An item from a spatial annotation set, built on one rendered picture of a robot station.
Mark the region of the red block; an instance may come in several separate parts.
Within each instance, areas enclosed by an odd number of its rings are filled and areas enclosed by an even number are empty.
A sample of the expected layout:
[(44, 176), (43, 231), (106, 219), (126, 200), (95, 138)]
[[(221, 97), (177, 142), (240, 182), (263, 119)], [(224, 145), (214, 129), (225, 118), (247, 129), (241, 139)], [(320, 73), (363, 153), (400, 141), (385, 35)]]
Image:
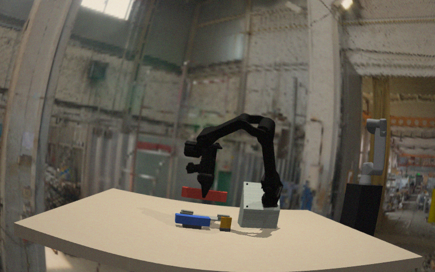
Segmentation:
[(203, 198), (202, 197), (202, 189), (189, 188), (189, 187), (183, 186), (181, 196), (186, 197), (186, 198), (195, 198), (195, 199), (203, 199), (203, 200), (225, 202), (226, 203), (227, 192), (209, 190), (206, 197)]

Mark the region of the blue bar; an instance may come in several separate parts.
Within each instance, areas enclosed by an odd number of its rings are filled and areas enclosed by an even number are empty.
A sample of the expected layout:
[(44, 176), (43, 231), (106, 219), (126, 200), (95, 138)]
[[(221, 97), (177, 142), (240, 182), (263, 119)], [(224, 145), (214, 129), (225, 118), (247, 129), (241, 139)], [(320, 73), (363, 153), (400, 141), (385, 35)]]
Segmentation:
[(175, 214), (175, 222), (180, 224), (195, 225), (195, 226), (210, 226), (211, 219), (209, 216)]

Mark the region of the yellow rectangular block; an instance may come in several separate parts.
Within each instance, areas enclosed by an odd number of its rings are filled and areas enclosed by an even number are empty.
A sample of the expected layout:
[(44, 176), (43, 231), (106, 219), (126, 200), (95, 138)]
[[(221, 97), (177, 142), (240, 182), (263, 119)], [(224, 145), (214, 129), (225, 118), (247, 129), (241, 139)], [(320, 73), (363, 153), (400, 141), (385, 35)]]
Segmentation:
[(221, 217), (220, 228), (231, 228), (232, 218), (230, 217)]

